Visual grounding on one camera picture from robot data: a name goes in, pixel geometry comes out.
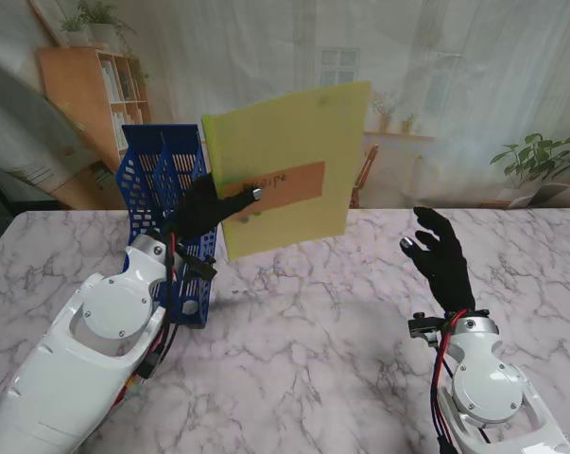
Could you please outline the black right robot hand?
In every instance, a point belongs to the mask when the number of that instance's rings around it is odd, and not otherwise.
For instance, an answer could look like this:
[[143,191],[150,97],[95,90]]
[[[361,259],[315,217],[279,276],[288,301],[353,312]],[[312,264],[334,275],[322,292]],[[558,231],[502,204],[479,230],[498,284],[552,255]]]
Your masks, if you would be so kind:
[[426,207],[414,207],[413,213],[423,227],[415,233],[423,248],[411,238],[403,237],[402,252],[427,280],[432,295],[445,312],[474,311],[467,260],[450,220]]

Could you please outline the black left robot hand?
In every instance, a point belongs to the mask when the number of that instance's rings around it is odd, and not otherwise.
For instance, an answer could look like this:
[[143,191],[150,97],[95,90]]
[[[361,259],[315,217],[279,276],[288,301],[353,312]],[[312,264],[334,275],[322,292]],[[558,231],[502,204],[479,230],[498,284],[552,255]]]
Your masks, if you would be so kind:
[[263,191],[252,185],[241,192],[220,199],[213,175],[208,173],[194,180],[176,210],[176,239],[189,241],[208,234],[217,225],[261,200]]

